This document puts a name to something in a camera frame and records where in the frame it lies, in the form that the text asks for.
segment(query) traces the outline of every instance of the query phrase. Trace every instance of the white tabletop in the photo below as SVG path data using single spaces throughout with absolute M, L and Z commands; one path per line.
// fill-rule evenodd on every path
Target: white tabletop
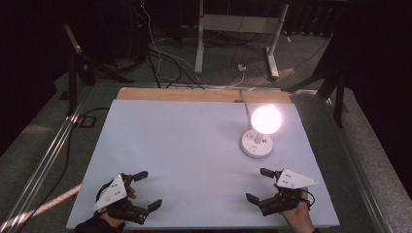
M 262 104 L 249 104 L 253 112 Z M 311 177 L 316 198 L 310 214 L 317 227 L 338 225 L 336 212 L 294 104 L 275 104 L 283 116 L 271 135 L 274 150 L 263 159 L 245 155 L 240 138 L 248 129 L 243 103 L 114 100 L 88 165 L 67 228 L 92 216 L 100 187 L 120 173 L 148 171 L 132 183 L 147 207 L 162 206 L 144 225 L 128 222 L 125 229 L 268 228 L 285 227 L 280 215 L 263 216 L 246 200 L 249 192 L 266 199 L 275 180 L 259 169 L 288 169 Z

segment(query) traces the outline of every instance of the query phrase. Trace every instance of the glowing light bulb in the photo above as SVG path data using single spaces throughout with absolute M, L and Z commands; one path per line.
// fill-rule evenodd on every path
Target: glowing light bulb
M 282 116 L 274 105 L 258 108 L 252 115 L 252 126 L 262 134 L 272 134 L 278 131 L 282 123 Z
M 282 116 L 273 104 L 262 106 L 252 115 L 254 129 L 243 134 L 241 147 L 252 158 L 263 158 L 273 150 L 268 134 L 276 132 L 282 124 Z

